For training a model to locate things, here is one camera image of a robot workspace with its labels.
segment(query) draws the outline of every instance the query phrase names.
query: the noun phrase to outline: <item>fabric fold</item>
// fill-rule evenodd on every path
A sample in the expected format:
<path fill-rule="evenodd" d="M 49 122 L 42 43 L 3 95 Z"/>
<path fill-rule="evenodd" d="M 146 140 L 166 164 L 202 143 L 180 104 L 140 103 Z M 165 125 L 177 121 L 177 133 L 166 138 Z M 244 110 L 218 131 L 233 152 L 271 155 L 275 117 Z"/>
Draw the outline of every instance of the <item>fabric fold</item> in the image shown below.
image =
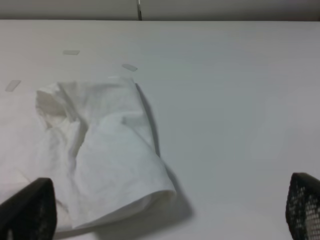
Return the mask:
<path fill-rule="evenodd" d="M 131 79 L 56 83 L 0 101 L 0 110 L 0 143 L 8 145 L 0 174 L 51 178 L 58 231 L 121 220 L 175 196 Z"/>

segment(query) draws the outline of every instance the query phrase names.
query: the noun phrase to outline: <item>white cloth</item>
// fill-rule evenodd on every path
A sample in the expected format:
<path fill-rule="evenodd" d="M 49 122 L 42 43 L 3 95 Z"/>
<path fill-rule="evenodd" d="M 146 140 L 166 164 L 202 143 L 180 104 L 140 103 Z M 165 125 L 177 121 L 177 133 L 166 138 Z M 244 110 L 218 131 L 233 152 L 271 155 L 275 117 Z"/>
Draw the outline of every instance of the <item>white cloth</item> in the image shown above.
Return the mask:
<path fill-rule="evenodd" d="M 0 100 L 0 113 L 0 201 L 51 178 L 58 231 L 120 220 L 175 195 L 130 79 L 53 84 Z"/>

